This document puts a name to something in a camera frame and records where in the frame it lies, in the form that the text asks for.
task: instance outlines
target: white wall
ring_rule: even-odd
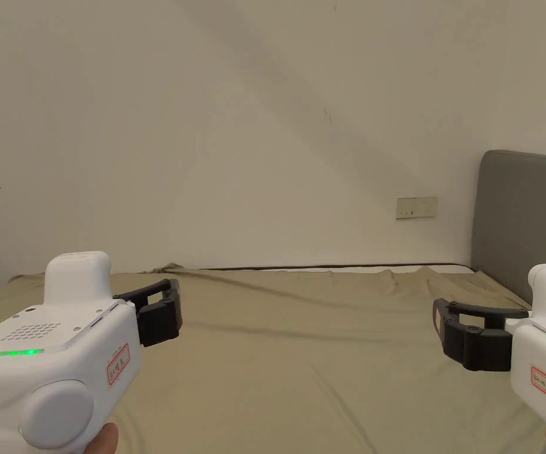
[[[546,154],[546,1],[511,0],[494,144]]]
[[[0,285],[467,262],[508,0],[0,1]],[[440,197],[395,222],[397,197]]]

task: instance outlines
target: round knob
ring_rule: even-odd
[[[20,433],[37,449],[68,445],[88,426],[94,400],[85,384],[63,380],[36,389],[24,405]]]

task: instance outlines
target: electrical socket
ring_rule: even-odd
[[[439,210],[439,197],[397,199],[395,219],[434,218]]]

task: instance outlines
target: khaki bed sheet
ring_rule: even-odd
[[[539,454],[543,422],[509,375],[468,372],[432,327],[436,297],[523,302],[484,274],[188,271],[111,276],[114,293],[180,281],[184,325],[143,350],[111,420],[119,454]],[[43,276],[0,290],[0,321]]]

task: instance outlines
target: black bracket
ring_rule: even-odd
[[[460,314],[482,317],[484,328],[460,323]],[[504,331],[506,319],[526,319],[527,309],[499,309],[434,300],[432,322],[443,353],[469,371],[510,371],[513,335]]]
[[[162,293],[163,298],[149,304],[148,297]],[[182,312],[176,279],[164,279],[147,287],[114,295],[113,299],[131,301],[136,306],[140,343],[150,347],[180,335]]]

